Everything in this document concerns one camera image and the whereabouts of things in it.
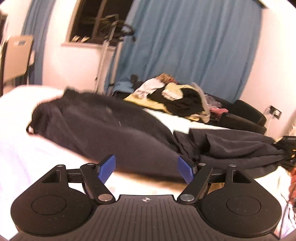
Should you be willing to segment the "black pants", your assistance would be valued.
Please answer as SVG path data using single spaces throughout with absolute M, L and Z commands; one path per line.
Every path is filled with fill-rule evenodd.
M 93 161 L 116 157 L 123 172 L 177 178 L 178 157 L 216 169 L 233 164 L 254 178 L 272 172 L 286 155 L 272 138 L 238 130 L 170 131 L 140 107 L 72 89 L 36 106 L 27 128 Z

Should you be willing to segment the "pile of clothes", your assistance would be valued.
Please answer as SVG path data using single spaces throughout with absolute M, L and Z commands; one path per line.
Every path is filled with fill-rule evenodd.
M 220 115 L 228 112 L 224 108 L 210 110 L 205 99 L 206 93 L 197 84 L 180 84 L 166 73 L 146 81 L 140 81 L 137 75 L 132 75 L 127 91 L 119 90 L 120 85 L 115 86 L 113 96 L 190 121 L 208 123 L 211 113 Z

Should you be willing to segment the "pastel bed sheet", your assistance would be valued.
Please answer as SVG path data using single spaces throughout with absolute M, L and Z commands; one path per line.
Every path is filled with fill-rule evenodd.
M 93 93 L 1 97 L 2 240 L 295 240 L 295 137 Z

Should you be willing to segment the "clear plastic bag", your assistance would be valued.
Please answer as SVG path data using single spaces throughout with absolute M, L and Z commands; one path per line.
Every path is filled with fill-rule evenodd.
M 205 99 L 210 110 L 222 108 L 222 104 L 214 99 L 212 96 L 206 94 Z

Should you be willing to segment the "large blue curtain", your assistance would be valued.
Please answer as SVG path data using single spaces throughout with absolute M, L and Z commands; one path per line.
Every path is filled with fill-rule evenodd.
M 130 76 L 142 81 L 161 73 L 196 83 L 233 102 L 241 96 L 254 62 L 263 6 L 259 1 L 134 1 L 114 90 L 132 93 Z

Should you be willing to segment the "beige chair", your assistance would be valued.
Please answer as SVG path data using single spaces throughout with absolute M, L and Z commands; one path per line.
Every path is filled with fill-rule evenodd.
M 27 77 L 33 49 L 33 35 L 10 37 L 1 52 L 1 96 L 4 86 L 17 77 Z

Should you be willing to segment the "dark window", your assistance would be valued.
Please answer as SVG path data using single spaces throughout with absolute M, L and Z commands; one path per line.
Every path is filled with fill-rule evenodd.
M 133 1 L 77 1 L 66 42 L 103 44 L 111 23 L 124 21 Z

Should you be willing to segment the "narrow blue curtain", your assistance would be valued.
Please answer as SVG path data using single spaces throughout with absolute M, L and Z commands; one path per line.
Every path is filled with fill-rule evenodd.
M 29 83 L 41 85 L 43 83 L 43 61 L 48 27 L 55 0 L 31 1 L 22 34 L 32 35 L 34 38 L 33 50 L 35 51 L 34 64 L 29 71 Z

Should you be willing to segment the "wall power socket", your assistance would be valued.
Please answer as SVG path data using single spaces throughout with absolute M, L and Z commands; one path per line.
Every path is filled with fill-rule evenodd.
M 272 115 L 273 118 L 280 119 L 282 112 L 279 111 L 277 108 L 274 106 L 270 105 L 269 106 L 269 113 Z

